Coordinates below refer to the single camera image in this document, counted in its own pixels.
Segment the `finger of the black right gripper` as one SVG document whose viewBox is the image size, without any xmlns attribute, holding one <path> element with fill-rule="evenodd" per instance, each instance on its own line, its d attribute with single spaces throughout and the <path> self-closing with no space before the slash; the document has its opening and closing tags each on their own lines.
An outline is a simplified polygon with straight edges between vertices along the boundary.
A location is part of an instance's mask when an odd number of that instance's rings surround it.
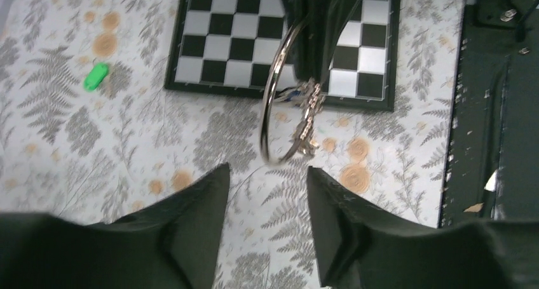
<svg viewBox="0 0 539 289">
<path fill-rule="evenodd" d="M 296 77 L 323 83 L 329 77 L 337 41 L 360 0 L 281 0 L 288 26 L 304 28 L 292 44 Z"/>
</svg>

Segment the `silver keyring with clips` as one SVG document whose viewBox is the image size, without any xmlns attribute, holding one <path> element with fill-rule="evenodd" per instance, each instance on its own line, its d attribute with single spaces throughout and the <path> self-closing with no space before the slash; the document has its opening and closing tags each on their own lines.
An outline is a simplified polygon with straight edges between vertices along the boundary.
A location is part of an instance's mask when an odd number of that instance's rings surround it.
<svg viewBox="0 0 539 289">
<path fill-rule="evenodd" d="M 279 95 L 276 95 L 278 82 L 289 51 L 305 26 L 306 22 L 301 21 L 289 28 L 275 53 L 269 69 L 269 76 L 264 88 L 259 130 L 259 149 L 262 159 L 267 165 L 282 165 L 296 153 L 312 158 L 319 148 L 319 144 L 314 139 L 314 122 L 315 116 L 322 110 L 322 104 L 325 100 L 320 83 L 311 78 L 307 81 L 300 81 L 295 86 L 288 87 L 281 91 Z M 292 134 L 291 147 L 279 158 L 273 158 L 271 156 L 269 142 L 271 109 L 275 102 L 297 107 L 301 109 L 302 115 L 299 124 Z"/>
</svg>

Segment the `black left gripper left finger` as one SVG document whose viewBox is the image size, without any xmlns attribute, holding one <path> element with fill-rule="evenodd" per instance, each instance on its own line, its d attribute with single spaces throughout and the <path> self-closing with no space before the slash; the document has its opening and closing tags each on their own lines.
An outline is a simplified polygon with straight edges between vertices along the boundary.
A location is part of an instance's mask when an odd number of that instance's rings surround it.
<svg viewBox="0 0 539 289">
<path fill-rule="evenodd" d="M 110 224 L 1 215 L 2 288 L 211 288 L 230 188 L 221 164 Z"/>
</svg>

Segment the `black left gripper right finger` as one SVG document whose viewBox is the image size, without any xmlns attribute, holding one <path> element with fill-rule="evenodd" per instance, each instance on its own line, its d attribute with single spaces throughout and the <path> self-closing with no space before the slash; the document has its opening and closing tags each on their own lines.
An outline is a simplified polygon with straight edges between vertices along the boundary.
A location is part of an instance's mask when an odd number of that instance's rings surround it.
<svg viewBox="0 0 539 289">
<path fill-rule="evenodd" d="M 537 288 L 538 222 L 435 229 L 394 215 L 319 168 L 306 176 L 322 287 Z"/>
</svg>

